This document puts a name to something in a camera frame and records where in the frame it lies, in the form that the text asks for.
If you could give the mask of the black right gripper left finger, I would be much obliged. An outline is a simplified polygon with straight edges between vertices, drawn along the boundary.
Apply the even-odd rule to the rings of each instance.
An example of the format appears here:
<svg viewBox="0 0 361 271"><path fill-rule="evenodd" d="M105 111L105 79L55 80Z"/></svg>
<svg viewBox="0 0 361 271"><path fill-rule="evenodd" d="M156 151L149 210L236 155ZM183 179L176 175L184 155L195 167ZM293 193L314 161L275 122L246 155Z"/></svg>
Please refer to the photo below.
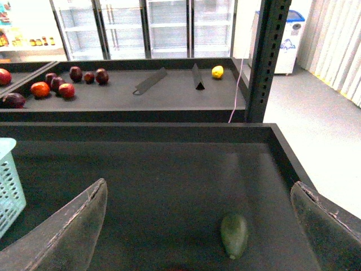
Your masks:
<svg viewBox="0 0 361 271"><path fill-rule="evenodd" d="M87 270L103 226L108 188L99 179L1 251L1 270Z"/></svg>

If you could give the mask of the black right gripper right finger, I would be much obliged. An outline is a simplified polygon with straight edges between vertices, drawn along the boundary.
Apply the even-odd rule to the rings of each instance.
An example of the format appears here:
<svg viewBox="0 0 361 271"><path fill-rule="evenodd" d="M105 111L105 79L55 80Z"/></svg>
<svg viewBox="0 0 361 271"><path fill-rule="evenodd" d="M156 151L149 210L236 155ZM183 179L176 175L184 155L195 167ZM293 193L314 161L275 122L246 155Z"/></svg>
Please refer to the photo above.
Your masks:
<svg viewBox="0 0 361 271"><path fill-rule="evenodd" d="M321 270L360 270L360 219L298 181L291 203Z"/></svg>

